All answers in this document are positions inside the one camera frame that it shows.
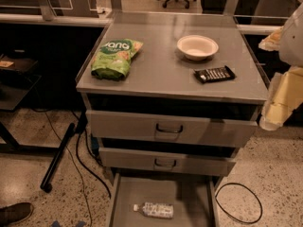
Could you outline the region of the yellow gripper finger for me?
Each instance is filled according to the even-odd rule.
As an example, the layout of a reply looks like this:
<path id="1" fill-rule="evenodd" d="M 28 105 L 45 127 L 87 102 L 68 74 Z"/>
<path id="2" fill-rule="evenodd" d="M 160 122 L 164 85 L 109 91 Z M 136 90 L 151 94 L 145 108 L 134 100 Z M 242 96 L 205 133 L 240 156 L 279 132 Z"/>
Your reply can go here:
<path id="1" fill-rule="evenodd" d="M 272 32 L 258 44 L 258 47 L 265 51 L 278 51 L 280 48 L 280 37 L 282 29 L 283 27 L 280 27 Z"/>
<path id="2" fill-rule="evenodd" d="M 268 98 L 259 125 L 267 131 L 282 127 L 303 103 L 303 68 L 292 66 L 284 74 L 275 73 L 269 86 Z"/>

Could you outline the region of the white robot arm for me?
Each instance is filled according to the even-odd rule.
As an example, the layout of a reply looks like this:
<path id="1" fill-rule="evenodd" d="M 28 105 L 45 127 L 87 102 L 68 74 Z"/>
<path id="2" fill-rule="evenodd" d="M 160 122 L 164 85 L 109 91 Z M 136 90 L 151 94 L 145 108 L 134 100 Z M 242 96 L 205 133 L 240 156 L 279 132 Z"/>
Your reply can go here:
<path id="1" fill-rule="evenodd" d="M 282 127 L 303 103 L 303 5 L 285 24 L 263 39 L 258 47 L 277 51 L 279 59 L 290 65 L 284 74 L 275 73 L 269 86 L 259 125 L 267 131 Z"/>

